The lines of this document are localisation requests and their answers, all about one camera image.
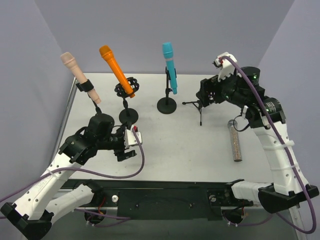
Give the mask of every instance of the white tabletop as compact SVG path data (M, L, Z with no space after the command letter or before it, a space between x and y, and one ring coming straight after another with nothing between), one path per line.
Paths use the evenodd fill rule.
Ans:
M103 113L111 115L115 124L120 124L119 113L123 109L122 99L114 92L118 80L112 73L86 73L93 83L102 102ZM177 109L165 115L157 110L157 102L165 96L165 74L126 74L140 84L134 98L128 99L129 107L139 113L135 124L142 134L145 152L143 171L130 180L142 181L184 181L184 182L229 182L245 179L253 182L272 182L269 164L261 144L249 128L239 134L242 162L234 162L227 122L240 113L230 103L212 104L200 114L192 105L182 102L197 100L195 94L200 81L212 77L207 75L178 75ZM62 141L73 135L79 128L87 126L95 115L93 103L87 94L77 90L70 111ZM247 122L238 118L238 128ZM123 162L117 162L113 151L101 150L91 158L84 169L116 176L136 172L141 165L141 154ZM76 172L71 179L105 179L83 172Z

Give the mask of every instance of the stand base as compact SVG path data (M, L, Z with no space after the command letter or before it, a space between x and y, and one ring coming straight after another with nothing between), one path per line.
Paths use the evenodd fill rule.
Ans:
M156 108L162 114L172 114L177 109L177 103L169 97L168 105L166 105L166 98L163 97L158 101Z
M129 116L127 116L127 112L123 109L119 114L119 120L122 124L126 122L130 122L131 124L135 124L138 121L139 115L136 110L133 108L128 108Z

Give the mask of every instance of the small black tripod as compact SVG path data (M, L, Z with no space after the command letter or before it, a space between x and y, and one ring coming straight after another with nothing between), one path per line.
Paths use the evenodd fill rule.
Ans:
M200 100L198 101L183 101L182 102L183 105L186 105L186 104L192 104L193 106L196 107L196 109L199 111L200 113L200 126L202 126L202 108L204 107L201 103Z
M124 110L122 110L119 114L120 122L122 124L124 124L126 122L130 122L131 124L134 124L138 121L139 115L136 110L134 110L133 108L129 108L129 105L128 105L126 98L130 97L132 94L134 94L136 91L139 90L139 83L138 83L137 79L135 79L133 77L128 77L127 80L133 89L132 93L127 94L120 83L118 83L115 86L114 91L116 92L116 95L118 97L121 97L123 99Z
M165 89L165 97L161 98L156 104L156 108L162 114L172 114L177 109L177 103L171 97L169 97L169 93L172 91L169 87L170 74L165 67L166 74L166 89Z

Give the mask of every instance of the beige microphone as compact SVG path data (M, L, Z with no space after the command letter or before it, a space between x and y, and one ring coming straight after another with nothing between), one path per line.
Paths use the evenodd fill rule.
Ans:
M70 69L72 74L75 76L75 78L78 80L80 84L84 84L85 82L88 81L84 73L81 71L80 67L77 64L77 61L74 56L70 52L65 52L60 56L63 64ZM89 97L96 103L99 104L101 103L101 99L99 95L97 94L95 89L92 89L87 92Z

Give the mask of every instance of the gray floor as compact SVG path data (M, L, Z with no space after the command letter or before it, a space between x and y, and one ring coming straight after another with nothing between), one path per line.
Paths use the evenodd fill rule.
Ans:
M264 210L247 210L246 223L257 223L268 215ZM43 240L297 240L293 228L274 216L260 226L228 227L226 221L128 221L109 228L86 226L83 214L69 213L54 224Z

